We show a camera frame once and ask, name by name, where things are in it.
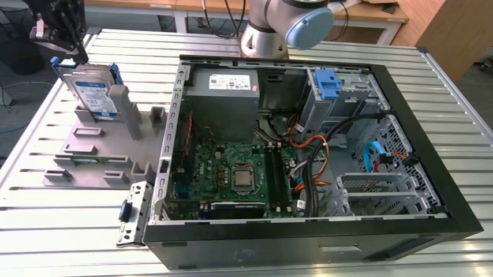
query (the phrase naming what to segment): table leg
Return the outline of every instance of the table leg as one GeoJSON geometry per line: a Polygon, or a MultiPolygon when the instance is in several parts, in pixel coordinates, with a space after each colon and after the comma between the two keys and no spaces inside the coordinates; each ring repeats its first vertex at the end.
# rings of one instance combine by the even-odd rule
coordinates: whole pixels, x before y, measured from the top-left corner
{"type": "Polygon", "coordinates": [[[387,22],[387,26],[382,31],[377,44],[390,45],[399,31],[401,25],[402,25],[401,22],[393,22],[393,23],[387,22]]]}
{"type": "Polygon", "coordinates": [[[12,98],[8,96],[5,91],[3,93],[0,91],[0,106],[3,105],[8,106],[11,104],[12,104],[12,98]]]}
{"type": "Polygon", "coordinates": [[[176,33],[188,33],[187,11],[174,10],[172,15],[175,17],[176,33]]]}
{"type": "Polygon", "coordinates": [[[199,24],[199,28],[206,27],[206,25],[203,24],[203,18],[198,17],[198,24],[199,24]]]}

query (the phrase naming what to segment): green motherboard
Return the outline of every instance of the green motherboard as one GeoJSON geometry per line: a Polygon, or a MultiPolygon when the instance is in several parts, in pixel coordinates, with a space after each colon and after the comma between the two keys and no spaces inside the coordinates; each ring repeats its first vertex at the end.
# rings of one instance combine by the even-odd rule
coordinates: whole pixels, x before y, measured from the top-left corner
{"type": "Polygon", "coordinates": [[[265,145],[254,144],[200,144],[195,149],[192,183],[176,186],[178,199],[171,202],[174,212],[182,220],[200,219],[199,203],[218,201],[265,203],[265,218],[295,216],[289,189],[289,171],[295,153],[291,148],[275,148],[279,151],[277,171],[282,171],[279,188],[269,187],[269,170],[265,145]],[[285,191],[285,207],[271,203],[270,193],[285,191]]]}

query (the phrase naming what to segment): cpu socket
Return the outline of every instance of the cpu socket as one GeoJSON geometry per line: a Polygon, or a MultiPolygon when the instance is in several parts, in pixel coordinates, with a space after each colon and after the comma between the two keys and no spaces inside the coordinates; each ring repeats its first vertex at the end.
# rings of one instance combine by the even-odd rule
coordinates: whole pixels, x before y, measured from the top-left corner
{"type": "Polygon", "coordinates": [[[234,163],[231,166],[231,190],[247,195],[255,189],[255,170],[251,163],[234,163]]]}

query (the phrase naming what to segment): floor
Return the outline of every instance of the floor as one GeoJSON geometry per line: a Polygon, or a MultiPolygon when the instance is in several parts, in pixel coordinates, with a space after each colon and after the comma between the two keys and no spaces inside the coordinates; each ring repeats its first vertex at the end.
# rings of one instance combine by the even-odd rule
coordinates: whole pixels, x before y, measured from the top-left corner
{"type": "MultiPolygon", "coordinates": [[[[116,24],[115,19],[108,18],[108,15],[92,13],[88,15],[88,26],[99,26],[103,28],[119,28],[119,29],[140,29],[146,31],[158,31],[159,29],[170,32],[175,31],[174,21],[171,17],[146,17],[134,18],[130,20],[126,17],[127,23],[116,24]]],[[[214,29],[220,29],[223,33],[231,33],[232,24],[231,21],[216,19],[211,22],[214,29]]],[[[188,19],[188,29],[194,33],[210,33],[207,27],[199,27],[199,24],[194,18],[188,19]]],[[[43,49],[43,56],[48,62],[55,52],[43,49]]],[[[45,64],[44,69],[33,75],[19,76],[12,73],[9,68],[0,62],[0,82],[3,86],[8,86],[17,82],[47,82],[55,83],[56,75],[52,69],[45,64]]],[[[484,120],[493,126],[493,70],[490,72],[481,72],[480,66],[473,65],[457,86],[461,92],[466,96],[469,102],[476,107],[477,112],[482,116],[484,120]]],[[[5,89],[9,96],[16,100],[16,105],[12,108],[5,108],[0,104],[0,164],[3,163],[1,157],[9,155],[13,146],[23,134],[23,130],[16,130],[4,133],[8,130],[16,129],[29,123],[39,106],[43,103],[44,97],[48,95],[49,86],[44,84],[21,84],[12,88],[5,89]]]]}

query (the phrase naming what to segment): metal bracket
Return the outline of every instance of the metal bracket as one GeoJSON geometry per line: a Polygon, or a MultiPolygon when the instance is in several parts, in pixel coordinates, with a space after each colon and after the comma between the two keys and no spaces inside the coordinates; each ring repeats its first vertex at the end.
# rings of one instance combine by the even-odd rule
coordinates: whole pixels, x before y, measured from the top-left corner
{"type": "Polygon", "coordinates": [[[148,220],[148,208],[152,185],[143,181],[130,187],[128,197],[123,201],[119,220],[122,222],[116,247],[144,246],[144,228],[148,220]]]}

